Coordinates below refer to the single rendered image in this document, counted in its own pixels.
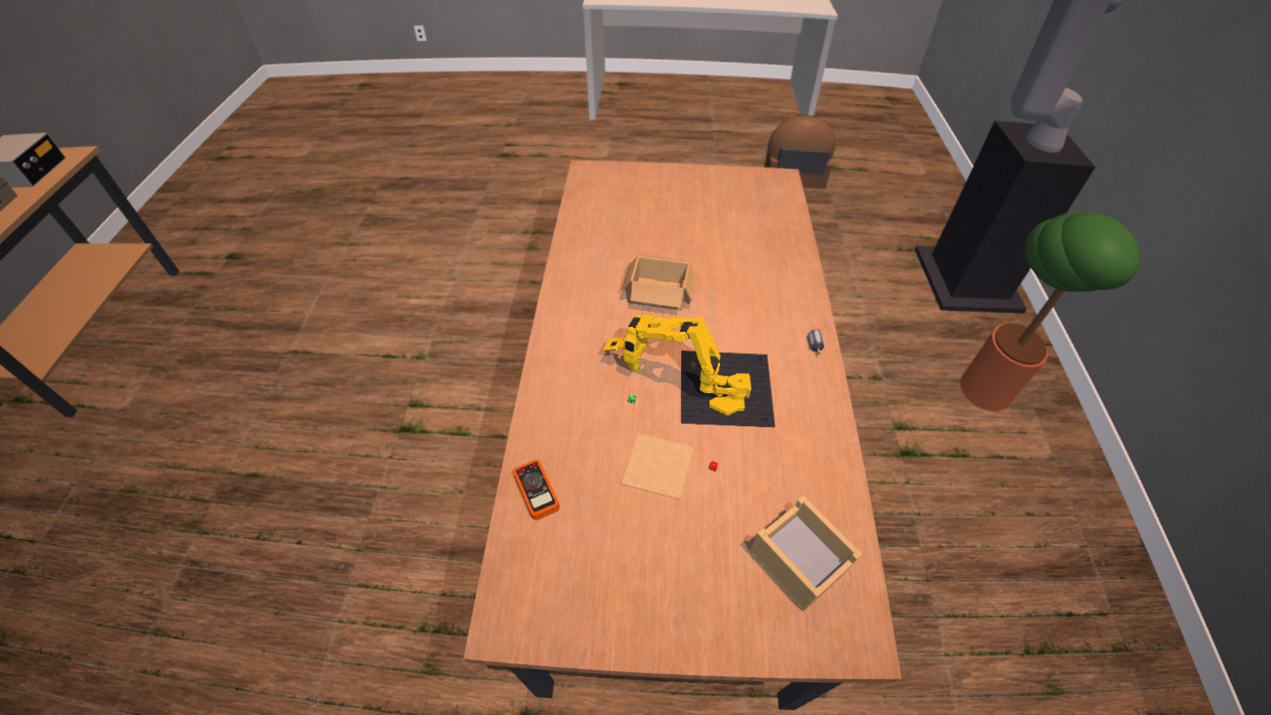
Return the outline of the orange digital multimeter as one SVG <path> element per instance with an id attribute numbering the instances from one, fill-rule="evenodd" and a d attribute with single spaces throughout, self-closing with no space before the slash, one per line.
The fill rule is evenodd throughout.
<path id="1" fill-rule="evenodd" d="M 513 469 L 513 478 L 519 481 L 520 491 L 525 498 L 527 511 L 534 519 L 540 519 L 559 511 L 561 505 L 547 474 L 538 458 Z"/>

